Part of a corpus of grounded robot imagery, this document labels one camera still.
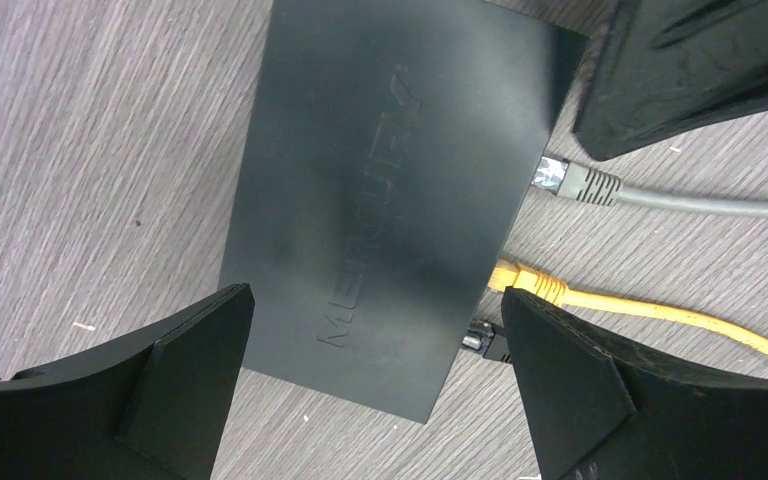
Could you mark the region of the black network switch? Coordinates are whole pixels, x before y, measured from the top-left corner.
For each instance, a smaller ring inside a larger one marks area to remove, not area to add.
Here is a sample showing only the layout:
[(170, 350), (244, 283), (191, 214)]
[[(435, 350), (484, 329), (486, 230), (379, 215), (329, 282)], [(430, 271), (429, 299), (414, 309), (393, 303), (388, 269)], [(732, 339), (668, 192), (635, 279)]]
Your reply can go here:
[(246, 368), (426, 422), (586, 45), (486, 1), (274, 2), (220, 273)]

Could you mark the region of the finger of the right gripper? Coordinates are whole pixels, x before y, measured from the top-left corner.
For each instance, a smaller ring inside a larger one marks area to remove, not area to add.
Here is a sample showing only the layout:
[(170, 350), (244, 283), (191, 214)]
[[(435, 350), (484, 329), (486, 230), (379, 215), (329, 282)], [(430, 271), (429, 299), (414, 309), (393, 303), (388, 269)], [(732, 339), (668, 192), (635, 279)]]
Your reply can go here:
[(573, 132), (606, 161), (768, 111), (768, 1), (620, 1)]

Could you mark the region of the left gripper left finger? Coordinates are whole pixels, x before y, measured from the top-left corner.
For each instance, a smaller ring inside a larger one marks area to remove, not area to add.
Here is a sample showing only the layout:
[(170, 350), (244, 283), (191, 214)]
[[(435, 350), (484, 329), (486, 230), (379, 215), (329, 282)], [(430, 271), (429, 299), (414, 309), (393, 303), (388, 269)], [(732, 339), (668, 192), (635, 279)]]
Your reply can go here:
[(255, 300), (234, 284), (0, 380), (0, 479), (207, 479)]

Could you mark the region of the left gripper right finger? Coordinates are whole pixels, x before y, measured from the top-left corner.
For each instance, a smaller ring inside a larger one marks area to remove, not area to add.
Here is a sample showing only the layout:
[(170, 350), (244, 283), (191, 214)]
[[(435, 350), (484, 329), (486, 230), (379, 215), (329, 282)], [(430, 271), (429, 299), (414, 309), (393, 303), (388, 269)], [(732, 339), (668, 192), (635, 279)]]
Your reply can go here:
[(768, 479), (768, 379), (663, 353), (508, 288), (501, 313), (546, 479)]

